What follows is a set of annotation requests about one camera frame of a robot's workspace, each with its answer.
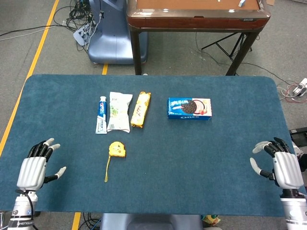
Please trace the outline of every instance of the brown table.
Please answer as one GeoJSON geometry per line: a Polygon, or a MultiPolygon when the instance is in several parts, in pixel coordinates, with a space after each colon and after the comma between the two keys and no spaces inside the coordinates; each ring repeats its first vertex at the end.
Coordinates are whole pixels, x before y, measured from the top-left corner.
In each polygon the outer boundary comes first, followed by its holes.
{"type": "Polygon", "coordinates": [[[270,19],[265,0],[128,0],[127,20],[135,74],[142,74],[139,33],[244,33],[246,39],[226,75],[235,75],[258,34],[270,19]]]}

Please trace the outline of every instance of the snack bag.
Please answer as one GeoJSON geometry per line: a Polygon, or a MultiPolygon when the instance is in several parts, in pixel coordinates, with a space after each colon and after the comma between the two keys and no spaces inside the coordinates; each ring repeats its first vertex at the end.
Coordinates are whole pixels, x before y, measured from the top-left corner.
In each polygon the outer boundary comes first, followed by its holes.
{"type": "Polygon", "coordinates": [[[110,92],[110,119],[107,131],[123,130],[130,132],[128,108],[132,94],[110,92]]]}
{"type": "Polygon", "coordinates": [[[151,93],[140,92],[131,118],[131,126],[143,128],[144,119],[148,110],[151,93]]]}

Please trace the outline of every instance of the robotic hand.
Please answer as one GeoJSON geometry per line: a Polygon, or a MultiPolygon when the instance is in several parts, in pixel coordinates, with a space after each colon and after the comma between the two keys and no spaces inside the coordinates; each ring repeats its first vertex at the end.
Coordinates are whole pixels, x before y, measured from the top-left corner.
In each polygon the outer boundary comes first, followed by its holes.
{"type": "Polygon", "coordinates": [[[250,158],[254,171],[283,189],[280,195],[288,230],[307,230],[307,205],[298,189],[304,184],[297,158],[290,153],[287,143],[279,138],[263,141],[253,149],[253,153],[265,150],[273,159],[272,173],[258,167],[255,159],[250,158]]]}
{"type": "Polygon", "coordinates": [[[8,225],[8,230],[29,230],[34,225],[33,214],[37,203],[36,191],[43,184],[59,179],[66,170],[66,167],[61,168],[56,174],[46,176],[46,166],[51,154],[54,150],[60,147],[60,144],[52,145],[54,141],[50,138],[47,141],[42,141],[34,145],[27,158],[24,159],[19,172],[17,193],[20,193],[15,200],[14,210],[8,225]]]}

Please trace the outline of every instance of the plastic bag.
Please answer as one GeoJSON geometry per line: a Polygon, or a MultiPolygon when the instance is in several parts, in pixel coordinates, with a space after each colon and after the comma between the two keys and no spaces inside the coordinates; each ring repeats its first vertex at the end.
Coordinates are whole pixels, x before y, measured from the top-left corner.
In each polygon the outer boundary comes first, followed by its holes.
{"type": "Polygon", "coordinates": [[[110,92],[110,119],[107,131],[123,130],[130,132],[128,108],[132,94],[110,92]]]}

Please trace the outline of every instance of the power strip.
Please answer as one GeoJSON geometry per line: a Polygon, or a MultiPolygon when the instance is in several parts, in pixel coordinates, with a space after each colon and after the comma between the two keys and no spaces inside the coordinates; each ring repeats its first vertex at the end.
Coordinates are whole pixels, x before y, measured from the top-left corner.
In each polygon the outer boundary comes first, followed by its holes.
{"type": "Polygon", "coordinates": [[[91,36],[91,29],[89,29],[90,25],[86,24],[80,27],[75,33],[73,33],[73,37],[76,39],[79,45],[84,46],[88,44],[88,41],[91,36]]]}
{"type": "Polygon", "coordinates": [[[297,95],[298,97],[301,97],[305,94],[307,90],[307,78],[304,78],[300,85],[297,86],[294,90],[293,90],[293,95],[297,95]]]}

